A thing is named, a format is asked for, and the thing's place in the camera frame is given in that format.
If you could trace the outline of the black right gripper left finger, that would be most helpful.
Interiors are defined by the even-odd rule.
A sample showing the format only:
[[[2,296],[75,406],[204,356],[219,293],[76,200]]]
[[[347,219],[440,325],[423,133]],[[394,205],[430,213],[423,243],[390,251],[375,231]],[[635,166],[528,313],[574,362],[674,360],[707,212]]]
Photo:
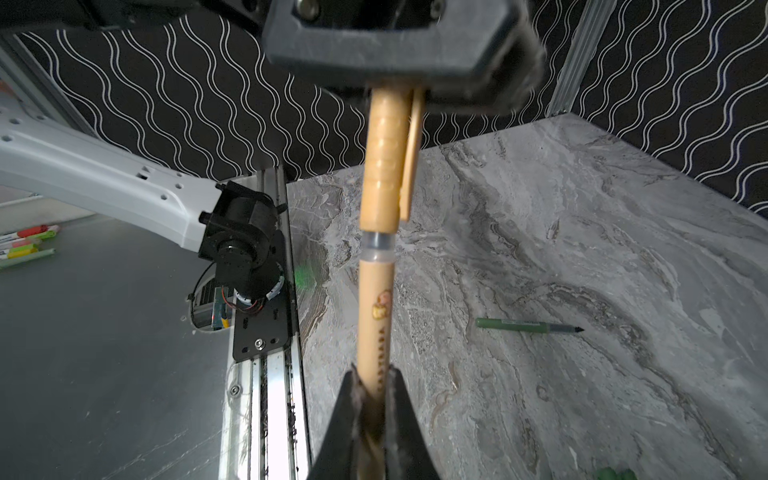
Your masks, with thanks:
[[[363,386],[354,365],[345,373],[309,480],[358,478]]]

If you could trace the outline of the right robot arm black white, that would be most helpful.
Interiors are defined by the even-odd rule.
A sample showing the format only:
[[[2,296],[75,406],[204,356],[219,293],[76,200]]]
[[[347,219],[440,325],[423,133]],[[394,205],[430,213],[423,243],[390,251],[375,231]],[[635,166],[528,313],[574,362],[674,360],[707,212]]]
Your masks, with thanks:
[[[356,370],[342,381],[321,451],[308,443],[295,272],[280,172],[273,191],[218,183],[155,165],[1,99],[1,182],[153,232],[213,262],[235,297],[231,363],[245,368],[223,411],[224,479],[354,479],[381,463],[388,479],[434,479],[401,372],[386,367],[384,425],[366,437]]]

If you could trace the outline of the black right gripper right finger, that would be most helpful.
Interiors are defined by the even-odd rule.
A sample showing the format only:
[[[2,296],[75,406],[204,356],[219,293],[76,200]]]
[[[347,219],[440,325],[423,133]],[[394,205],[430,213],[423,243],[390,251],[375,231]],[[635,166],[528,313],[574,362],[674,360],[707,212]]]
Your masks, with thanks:
[[[401,371],[390,366],[386,377],[384,427],[385,478],[439,480]]]

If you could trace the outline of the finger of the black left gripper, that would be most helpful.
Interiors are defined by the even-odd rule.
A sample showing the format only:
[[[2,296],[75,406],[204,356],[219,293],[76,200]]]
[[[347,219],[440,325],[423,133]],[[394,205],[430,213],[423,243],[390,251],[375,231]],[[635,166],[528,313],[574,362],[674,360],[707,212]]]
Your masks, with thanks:
[[[546,70],[525,1],[321,1],[313,20],[275,1],[262,44],[273,65],[343,98],[422,88],[440,113],[517,110]]]

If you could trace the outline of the green pen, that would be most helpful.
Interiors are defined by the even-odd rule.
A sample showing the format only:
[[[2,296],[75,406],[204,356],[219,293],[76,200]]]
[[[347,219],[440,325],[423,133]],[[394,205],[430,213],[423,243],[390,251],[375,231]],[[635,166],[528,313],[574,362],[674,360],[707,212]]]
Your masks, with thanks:
[[[578,334],[584,331],[582,327],[546,322],[511,322],[501,319],[477,318],[475,325],[481,329],[494,329],[537,334]]]

